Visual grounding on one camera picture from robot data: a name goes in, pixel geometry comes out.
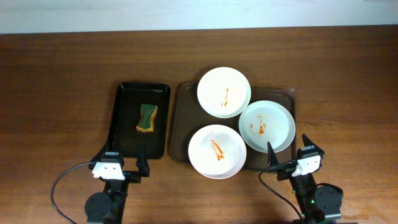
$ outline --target wooden table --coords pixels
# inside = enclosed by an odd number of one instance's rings
[[[345,191],[345,220],[398,220],[398,26],[373,26],[0,35],[0,222],[66,223],[51,185],[105,142],[118,83],[169,84],[171,119],[178,84],[220,66],[295,95],[297,133],[326,152],[315,180]],[[130,185],[124,223],[297,218],[257,172],[212,180],[165,150],[149,161],[151,176]],[[264,180],[297,205],[288,181]],[[86,199],[103,186],[81,168],[62,179],[55,200],[84,223]]]

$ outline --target black tray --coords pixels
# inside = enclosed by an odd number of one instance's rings
[[[111,152],[123,157],[137,157],[145,145],[148,159],[160,159],[164,154],[170,87],[165,84],[127,83],[118,86],[114,102],[108,143]],[[136,130],[141,104],[157,105],[153,133]]]
[[[180,162],[190,162],[188,157],[188,145],[192,136],[202,127],[211,124],[222,124],[233,128],[239,133],[239,116],[233,118],[216,118],[208,114],[199,104],[197,98],[197,86],[195,82],[181,85],[178,91],[177,104],[175,106],[175,116],[172,139],[170,143],[170,155],[173,159]],[[270,100],[284,106],[296,119],[295,101],[292,95],[283,90],[269,88],[251,88],[250,103],[259,100]],[[267,153],[256,151],[246,145],[247,157],[243,169],[262,170],[267,165]],[[276,153],[280,163],[287,162],[295,158],[296,137],[290,146],[281,152]]]

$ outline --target round white plate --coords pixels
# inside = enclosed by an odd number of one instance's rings
[[[231,118],[240,114],[249,104],[250,84],[239,71],[220,67],[207,72],[198,85],[201,107],[217,118]]]
[[[239,118],[239,132],[253,149],[268,152],[267,142],[275,152],[292,143],[296,127],[292,115],[282,105],[272,101],[250,104]]]
[[[214,124],[201,128],[193,135],[188,155],[192,166],[199,173],[213,179],[224,179],[242,169],[246,160],[246,145],[235,130]]]

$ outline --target sauce stain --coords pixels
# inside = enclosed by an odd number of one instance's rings
[[[224,158],[224,153],[214,140],[211,140],[211,146],[213,146],[213,150],[216,153],[217,160],[220,161],[222,158]]]
[[[263,122],[262,122],[262,116],[258,116],[257,117],[257,119],[258,118],[260,118],[260,123],[259,123],[259,127],[260,127],[260,130],[259,130],[259,136],[261,136],[262,134],[264,134],[264,130],[266,129],[266,124],[264,124]],[[250,123],[250,132],[251,133],[253,133],[253,134],[255,134],[253,131],[252,131],[252,128],[253,128],[253,124],[252,123]]]
[[[226,96],[225,96],[224,102],[221,103],[221,106],[224,106],[224,107],[226,107],[226,104],[228,103],[229,88],[227,88],[225,91],[226,91]]]

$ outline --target white backdrop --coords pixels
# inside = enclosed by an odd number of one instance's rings
[[[0,33],[398,24],[398,0],[0,0]]]

